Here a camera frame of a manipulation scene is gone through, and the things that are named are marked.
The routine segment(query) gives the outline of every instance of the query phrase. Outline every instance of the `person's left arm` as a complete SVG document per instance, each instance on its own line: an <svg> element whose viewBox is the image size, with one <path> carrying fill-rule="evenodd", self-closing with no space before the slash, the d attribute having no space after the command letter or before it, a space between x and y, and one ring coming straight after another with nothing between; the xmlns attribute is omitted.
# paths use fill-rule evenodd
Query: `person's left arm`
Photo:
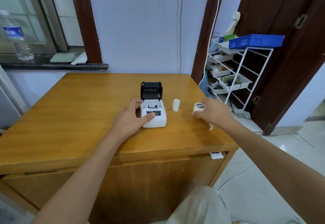
<svg viewBox="0 0 325 224"><path fill-rule="evenodd" d="M135 115L141 99L132 98L128 107L119 112L112 128L101 140L94 153L47 202L31 223L86 223L100 185L114 153L120 144L146 122L155 117L149 113Z"/></svg>

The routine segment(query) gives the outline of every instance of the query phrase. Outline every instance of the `leg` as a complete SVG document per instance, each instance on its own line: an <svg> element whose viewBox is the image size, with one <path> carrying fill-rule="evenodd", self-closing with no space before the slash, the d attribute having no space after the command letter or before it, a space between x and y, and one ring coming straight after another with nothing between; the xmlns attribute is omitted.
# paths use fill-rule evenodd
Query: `leg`
<svg viewBox="0 0 325 224"><path fill-rule="evenodd" d="M193 190L174 213L167 224L231 224L229 213L216 190L199 186Z"/></svg>

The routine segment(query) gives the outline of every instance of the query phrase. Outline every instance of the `hand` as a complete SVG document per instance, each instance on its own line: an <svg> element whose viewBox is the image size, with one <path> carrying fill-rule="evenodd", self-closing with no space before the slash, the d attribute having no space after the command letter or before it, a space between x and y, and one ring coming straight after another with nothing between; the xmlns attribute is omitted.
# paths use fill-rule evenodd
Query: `hand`
<svg viewBox="0 0 325 224"><path fill-rule="evenodd" d="M202 98L201 103L204 104L204 111L194 111L193 115L204 119L209 124L222 128L233 119L231 109L219 99L205 97Z"/></svg>
<svg viewBox="0 0 325 224"><path fill-rule="evenodd" d="M154 112L145 115L144 117L136 117L136 109L143 103L141 99L132 98L128 107L122 109L115 120L109 133L114 134L118 141L122 143L129 136L133 135L148 121L154 119L156 114Z"/></svg>

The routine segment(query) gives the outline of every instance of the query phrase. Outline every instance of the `green cloth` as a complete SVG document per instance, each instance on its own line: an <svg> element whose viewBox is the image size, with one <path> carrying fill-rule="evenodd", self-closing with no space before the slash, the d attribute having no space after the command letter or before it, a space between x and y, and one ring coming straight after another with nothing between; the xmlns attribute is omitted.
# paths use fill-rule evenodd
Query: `green cloth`
<svg viewBox="0 0 325 224"><path fill-rule="evenodd" d="M77 53L56 53L50 60L52 63L71 63L77 57Z"/></svg>

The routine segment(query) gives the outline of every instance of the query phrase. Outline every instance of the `black label sticker on printer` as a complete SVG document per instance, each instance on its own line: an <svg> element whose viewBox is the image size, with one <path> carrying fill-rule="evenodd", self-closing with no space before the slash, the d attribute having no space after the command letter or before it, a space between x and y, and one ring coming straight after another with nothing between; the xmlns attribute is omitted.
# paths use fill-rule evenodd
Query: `black label sticker on printer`
<svg viewBox="0 0 325 224"><path fill-rule="evenodd" d="M152 113L152 112L154 112L156 115L161 115L161 111L160 110L156 110L156 111L147 111L147 114L149 114L149 113Z"/></svg>

